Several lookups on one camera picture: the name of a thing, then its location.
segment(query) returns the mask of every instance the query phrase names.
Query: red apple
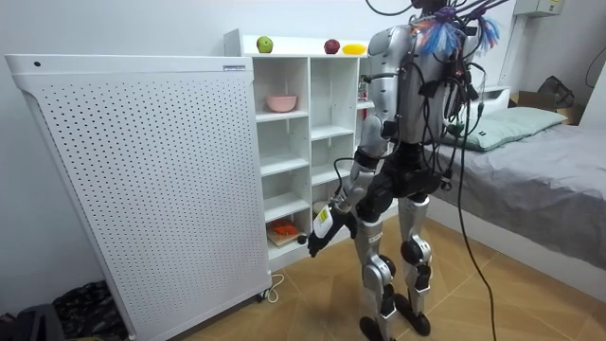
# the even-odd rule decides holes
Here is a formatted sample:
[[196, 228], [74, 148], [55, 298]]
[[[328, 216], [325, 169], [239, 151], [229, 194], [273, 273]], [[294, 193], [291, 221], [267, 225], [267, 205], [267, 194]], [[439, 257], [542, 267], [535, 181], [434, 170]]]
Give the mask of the red apple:
[[335, 54], [339, 52], [339, 48], [341, 48], [341, 45], [335, 39], [328, 39], [324, 43], [324, 52], [327, 54]]

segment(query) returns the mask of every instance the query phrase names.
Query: green apple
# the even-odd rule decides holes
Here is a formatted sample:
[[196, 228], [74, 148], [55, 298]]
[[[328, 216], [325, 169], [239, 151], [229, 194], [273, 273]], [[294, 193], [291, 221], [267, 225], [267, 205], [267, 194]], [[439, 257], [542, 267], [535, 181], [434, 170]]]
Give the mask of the green apple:
[[274, 42], [269, 37], [262, 36], [257, 39], [257, 49], [260, 53], [272, 53]]

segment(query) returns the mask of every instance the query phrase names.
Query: robot leg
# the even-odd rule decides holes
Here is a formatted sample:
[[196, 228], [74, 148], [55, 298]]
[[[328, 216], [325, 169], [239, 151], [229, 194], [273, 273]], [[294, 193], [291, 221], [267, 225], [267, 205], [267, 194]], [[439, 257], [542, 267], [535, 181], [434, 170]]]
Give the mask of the robot leg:
[[373, 314], [372, 318], [360, 319], [360, 329], [370, 341], [392, 341], [394, 337], [389, 324], [396, 308], [391, 280], [396, 274], [396, 267], [388, 257], [379, 254], [383, 223], [360, 221], [358, 226], [356, 250], [362, 264], [368, 308]]
[[431, 325], [423, 311], [425, 297], [430, 290], [432, 250], [429, 243], [420, 237], [428, 206], [429, 197], [426, 194], [400, 199], [401, 254], [406, 266], [408, 298], [402, 295], [395, 297], [398, 311], [423, 336], [431, 332]]

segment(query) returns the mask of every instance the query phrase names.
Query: yellow fruit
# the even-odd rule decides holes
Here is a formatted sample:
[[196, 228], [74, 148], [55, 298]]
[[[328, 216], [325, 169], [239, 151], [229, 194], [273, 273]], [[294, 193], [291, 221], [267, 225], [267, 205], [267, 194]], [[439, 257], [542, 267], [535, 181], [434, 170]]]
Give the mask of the yellow fruit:
[[348, 44], [342, 49], [345, 54], [363, 54], [366, 52], [366, 46], [362, 44]]

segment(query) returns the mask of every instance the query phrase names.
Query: humanoid robot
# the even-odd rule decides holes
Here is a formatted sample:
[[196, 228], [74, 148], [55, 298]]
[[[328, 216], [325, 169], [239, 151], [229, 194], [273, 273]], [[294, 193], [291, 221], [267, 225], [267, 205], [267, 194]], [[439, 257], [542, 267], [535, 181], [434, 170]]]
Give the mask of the humanoid robot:
[[[374, 313], [360, 320], [360, 328], [372, 341], [393, 339], [389, 322], [396, 311], [419, 334], [430, 333], [423, 311], [424, 298], [430, 291], [432, 250], [420, 232], [428, 195], [440, 186], [447, 188], [452, 171], [436, 168], [437, 156], [430, 155], [428, 160], [425, 149], [431, 147], [435, 153], [445, 131], [461, 135], [460, 125], [451, 124], [449, 119], [478, 98], [472, 87], [470, 66], [481, 67], [471, 59], [482, 41], [486, 42], [489, 32], [483, 29], [490, 28], [481, 16], [486, 9], [505, 1], [475, 1], [464, 8], [456, 1], [413, 1], [411, 6], [422, 10], [420, 18], [411, 18], [409, 25], [383, 30], [370, 40], [371, 74], [366, 81], [375, 111], [363, 123], [350, 176], [342, 181], [339, 177], [339, 188], [313, 222], [308, 248], [315, 257], [343, 225], [350, 230], [362, 264], [369, 307]], [[471, 12], [458, 17], [460, 10]], [[431, 39], [420, 28], [426, 27], [425, 20], [434, 20], [436, 25], [451, 23], [456, 34], [455, 48], [428, 53], [426, 45]], [[479, 21], [479, 29], [467, 26], [471, 20]], [[386, 155], [389, 143], [393, 143], [393, 152]], [[384, 164], [376, 174], [382, 160]], [[342, 159], [335, 161], [335, 170], [338, 161]], [[379, 253], [381, 214], [395, 198], [399, 199], [407, 297], [395, 293], [391, 281], [396, 268], [392, 260]]]

